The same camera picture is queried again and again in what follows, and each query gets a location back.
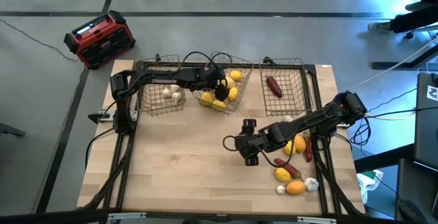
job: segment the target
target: metal wire basket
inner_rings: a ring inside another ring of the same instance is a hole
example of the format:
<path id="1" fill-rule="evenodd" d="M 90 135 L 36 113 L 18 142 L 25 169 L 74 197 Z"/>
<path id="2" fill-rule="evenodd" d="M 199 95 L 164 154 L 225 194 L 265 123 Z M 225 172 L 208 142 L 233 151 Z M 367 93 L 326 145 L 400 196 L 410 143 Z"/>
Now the metal wire basket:
<path id="1" fill-rule="evenodd" d="M 147 66 L 148 69 L 175 71 L 181 66 L 181 63 L 178 55 L 160 56 L 157 54 L 154 58 L 137 61 L 135 68 L 142 66 Z M 170 86 L 168 84 L 147 84 L 143 86 L 138 91 L 138 111 L 154 116 L 184 109 L 184 90 L 178 90 L 181 94 L 181 100 L 175 103 L 172 98 L 165 98 L 163 96 L 165 88 L 170 88 Z"/>
<path id="2" fill-rule="evenodd" d="M 243 74 L 243 78 L 241 81 L 235 82 L 235 87 L 239 90 L 237 99 L 235 101 L 230 101 L 228 98 L 225 99 L 223 102 L 225 103 L 225 108 L 221 108 L 219 106 L 216 106 L 214 104 L 207 103 L 201 99 L 201 95 L 204 91 L 202 90 L 195 90 L 193 92 L 193 97 L 196 98 L 199 102 L 199 104 L 213 108 L 217 111 L 224 112 L 225 114 L 232 114 L 234 111 L 237 110 L 239 107 L 240 101 L 242 100 L 242 97 L 245 92 L 246 85 L 248 84 L 249 77 L 251 76 L 251 73 L 254 68 L 254 63 L 249 62 L 248 60 L 241 59 L 239 57 L 235 57 L 228 54 L 218 54 L 214 58 L 214 62 L 218 66 L 224 67 L 224 71 L 227 77 L 230 76 L 230 72 L 237 70 L 240 71 Z"/>
<path id="3" fill-rule="evenodd" d="M 297 115 L 312 110 L 304 64 L 299 58 L 271 59 L 259 63 L 261 87 L 267 116 Z M 283 96 L 274 95 L 266 78 L 273 76 Z"/>

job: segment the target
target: gray floor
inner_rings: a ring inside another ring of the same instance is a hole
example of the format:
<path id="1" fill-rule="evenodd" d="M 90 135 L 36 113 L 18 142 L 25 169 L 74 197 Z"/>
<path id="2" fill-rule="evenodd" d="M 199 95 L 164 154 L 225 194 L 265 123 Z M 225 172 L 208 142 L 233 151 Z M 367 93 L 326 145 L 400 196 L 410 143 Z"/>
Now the gray floor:
<path id="1" fill-rule="evenodd" d="M 404 5 L 412 1 L 112 0 L 111 9 L 127 12 L 356 12 L 379 13 L 385 17 L 386 13 L 405 12 Z M 0 0 L 0 11 L 98 12 L 104 2 Z M 64 33 L 91 19 L 0 18 L 65 53 L 68 49 L 62 43 Z M 129 17 L 127 22 L 137 44 L 123 55 L 123 59 L 147 58 L 155 53 L 185 55 L 193 50 L 226 51 L 255 62 L 266 55 L 272 58 L 299 57 L 308 64 L 332 64 L 338 89 L 346 90 L 380 72 L 372 70 L 370 62 L 401 61 L 430 40 L 427 33 L 416 34 L 412 40 L 404 40 L 402 34 L 369 34 L 366 25 L 373 21 L 376 20 L 366 17 Z M 2 23 L 0 38 L 0 87 L 4 93 L 0 97 L 0 122 L 27 131 L 24 138 L 0 137 L 0 215 L 24 214 L 34 211 L 36 206 L 82 65 L 62 59 L 53 50 L 36 44 Z M 111 67 L 112 64 L 108 64 L 98 71 L 89 72 L 48 211 L 76 207 L 86 145 L 94 136 L 96 127 L 87 115 L 99 110 Z M 355 91 L 367 107 L 373 108 L 414 88 L 416 74 L 415 71 L 392 71 Z M 414 105 L 415 93 L 375 113 L 412 108 Z M 364 149 L 378 153 L 411 143 L 413 121 L 371 121 L 372 139 Z M 396 134 L 392 129 L 394 125 L 404 129 Z M 389 196 L 391 192 L 384 186 L 378 190 L 388 196 L 386 205 L 390 206 L 393 201 Z"/>

